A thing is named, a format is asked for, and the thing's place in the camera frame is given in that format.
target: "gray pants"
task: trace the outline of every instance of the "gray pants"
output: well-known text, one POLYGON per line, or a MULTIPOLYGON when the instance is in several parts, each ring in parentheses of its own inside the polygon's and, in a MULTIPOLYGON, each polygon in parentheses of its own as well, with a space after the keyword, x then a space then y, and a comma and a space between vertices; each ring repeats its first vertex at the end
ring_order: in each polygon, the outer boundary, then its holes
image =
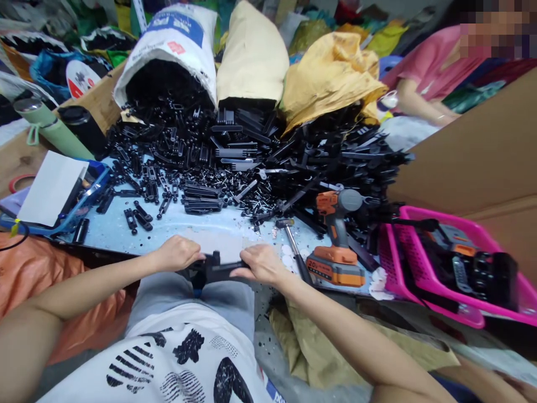
POLYGON ((253 343, 255 294, 238 281, 209 283, 194 298, 192 283, 177 273, 156 273, 143 278, 134 300, 126 332, 149 315, 163 313, 184 303, 211 308, 243 332, 253 343))

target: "light blue table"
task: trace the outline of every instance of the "light blue table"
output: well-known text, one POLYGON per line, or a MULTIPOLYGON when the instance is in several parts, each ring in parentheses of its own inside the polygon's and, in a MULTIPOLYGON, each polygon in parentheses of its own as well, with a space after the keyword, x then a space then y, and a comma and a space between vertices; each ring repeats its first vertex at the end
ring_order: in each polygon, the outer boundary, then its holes
MULTIPOLYGON (((112 166, 108 158, 103 161, 112 166)), ((131 189, 130 185, 123 184, 116 189, 131 189)), ((159 188, 162 201, 162 188, 159 188)), ((239 253, 247 246, 256 243, 269 243, 274 245, 284 262, 289 262, 289 257, 285 257, 289 251, 289 239, 285 231, 274 230, 274 221, 265 222, 260 226, 259 232, 253 231, 253 224, 246 217, 241 217, 241 210, 234 206, 228 206, 221 212, 206 215, 186 214, 181 204, 180 191, 179 201, 171 202, 167 213, 161 220, 157 220, 158 205, 146 203, 143 198, 120 198, 114 197, 106 214, 97 214, 93 207, 86 218, 89 219, 89 231, 84 242, 85 246, 98 249, 123 252, 128 254, 142 255, 149 253, 162 245, 165 240, 172 235, 179 234, 192 239, 201 245, 201 251, 212 253, 219 250, 222 263, 229 263, 240 260, 239 253), (124 210, 134 209, 134 201, 138 200, 143 209, 153 216, 153 230, 145 231, 138 225, 138 233, 132 235, 127 225, 124 210)), ((325 236, 323 240, 318 240, 316 233, 302 221, 296 219, 295 225, 291 228, 296 244, 302 252, 310 253, 318 245, 329 246, 330 239, 325 236)), ((71 242, 73 235, 61 237, 65 242, 71 242)), ((295 264, 288 267, 297 273, 295 264)), ((337 289, 352 294, 369 295, 369 285, 371 274, 366 273, 366 284, 360 288, 355 287, 335 287, 334 285, 320 279, 315 279, 317 285, 322 288, 337 289)))

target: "pink plastic basket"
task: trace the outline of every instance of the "pink plastic basket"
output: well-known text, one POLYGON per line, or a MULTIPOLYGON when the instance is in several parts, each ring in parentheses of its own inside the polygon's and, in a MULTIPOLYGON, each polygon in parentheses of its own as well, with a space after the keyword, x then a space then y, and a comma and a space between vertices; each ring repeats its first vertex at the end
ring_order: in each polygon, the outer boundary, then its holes
MULTIPOLYGON (((380 265, 386 270, 388 275, 386 289, 417 304, 423 303, 412 294, 404 283, 403 270, 401 268, 399 252, 395 244, 395 238, 391 226, 383 224, 380 228, 379 240, 380 265)), ((448 318, 465 325, 482 329, 485 326, 485 319, 481 312, 473 307, 459 307, 458 313, 450 312, 444 308, 434 305, 430 302, 427 306, 435 312, 441 313, 448 318)))
MULTIPOLYGON (((451 225, 464 231, 476 247, 481 250, 490 253, 502 252, 499 245, 492 239, 487 231, 470 220, 410 206, 401 207, 401 218, 412 220, 435 218, 442 224, 451 225)), ((531 326, 537 326, 537 292, 522 273, 519 272, 517 276, 519 288, 519 311, 514 312, 498 307, 491 303, 455 292, 440 283, 414 227, 397 225, 397 231, 399 233, 401 244, 405 248, 405 253, 409 259, 412 273, 414 274, 416 285, 418 287, 454 301, 458 301, 461 304, 465 304, 467 307, 477 308, 531 326)))

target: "black water bottle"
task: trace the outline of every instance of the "black water bottle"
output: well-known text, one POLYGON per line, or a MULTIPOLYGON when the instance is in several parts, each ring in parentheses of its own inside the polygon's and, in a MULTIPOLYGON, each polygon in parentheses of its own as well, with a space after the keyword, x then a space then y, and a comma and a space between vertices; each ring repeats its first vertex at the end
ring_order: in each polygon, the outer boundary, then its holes
POLYGON ((108 140, 90 111, 83 106, 67 106, 58 108, 58 113, 63 123, 100 161, 106 152, 108 140))

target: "pink shirt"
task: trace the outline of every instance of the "pink shirt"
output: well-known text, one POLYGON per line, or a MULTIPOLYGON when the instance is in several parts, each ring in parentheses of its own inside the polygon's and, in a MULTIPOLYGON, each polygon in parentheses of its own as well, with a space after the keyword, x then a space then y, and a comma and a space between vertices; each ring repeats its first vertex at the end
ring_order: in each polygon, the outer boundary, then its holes
POLYGON ((460 35, 460 25, 435 32, 390 70, 382 82, 391 91, 397 88, 400 78, 408 78, 418 84, 417 93, 427 101, 444 99, 487 59, 478 56, 461 57, 441 72, 442 65, 460 35))

